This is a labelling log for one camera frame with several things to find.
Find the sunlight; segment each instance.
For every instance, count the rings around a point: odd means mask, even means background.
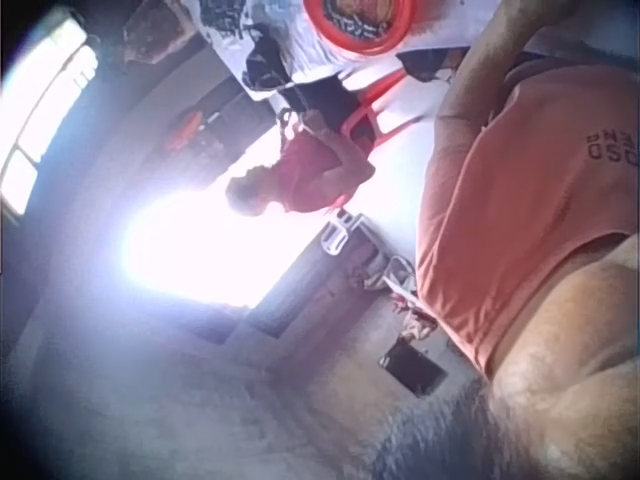
[[[124,245],[132,278],[202,303],[258,305],[326,223],[322,212],[285,213],[276,204],[258,218],[229,208],[224,196],[229,178],[273,163],[278,153],[274,128],[209,189],[176,192],[140,212]]]

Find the hand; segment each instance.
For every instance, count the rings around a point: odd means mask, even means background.
[[[555,25],[571,17],[584,0],[502,0],[509,22],[535,29]]]
[[[309,110],[302,114],[302,124],[311,132],[319,133],[326,130],[327,124],[322,118],[322,114],[317,110]]]

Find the person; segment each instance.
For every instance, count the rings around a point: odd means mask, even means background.
[[[308,213],[344,205],[375,168],[368,161],[375,132],[363,119],[352,132],[340,128],[359,107],[357,95],[337,76],[281,92],[299,116],[293,138],[284,134],[287,110],[279,116],[280,159],[272,166],[250,169],[232,178],[226,195],[230,206],[247,216],[261,215],[272,202],[287,212]]]
[[[638,478],[638,80],[509,73],[580,4],[502,0],[443,100],[419,297],[482,375],[396,418],[375,480]]]

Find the orange object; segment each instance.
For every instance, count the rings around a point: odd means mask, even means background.
[[[378,126],[377,116],[378,112],[373,108],[373,104],[380,100],[384,94],[389,92],[393,87],[398,85],[402,80],[407,77],[407,72],[404,70],[396,70],[389,75],[382,77],[378,81],[374,82],[373,85],[369,86],[364,90],[359,96],[360,99],[360,108],[356,110],[342,125],[341,133],[348,138],[351,138],[351,132],[355,128],[355,126],[364,118],[369,117],[371,121],[371,125],[376,134],[376,141],[373,145],[373,148],[377,148],[383,143],[389,141],[400,132],[406,130],[408,127],[413,125],[414,123],[422,120],[422,116],[412,118],[407,120],[406,122],[398,125],[393,128],[391,131],[383,133]]]
[[[169,151],[180,150],[187,145],[191,139],[198,133],[198,128],[204,119],[202,112],[192,112],[184,120],[180,128],[169,139],[165,148]]]
[[[340,30],[325,17],[321,0],[304,0],[304,7],[316,30],[334,46],[360,55],[375,56],[393,50],[404,40],[414,24],[421,1],[424,0],[395,0],[389,31],[377,40],[358,40]]]
[[[418,291],[478,370],[492,373],[496,347],[565,259],[638,232],[638,101],[631,72],[563,67],[521,81],[480,134],[456,118],[438,129]]]

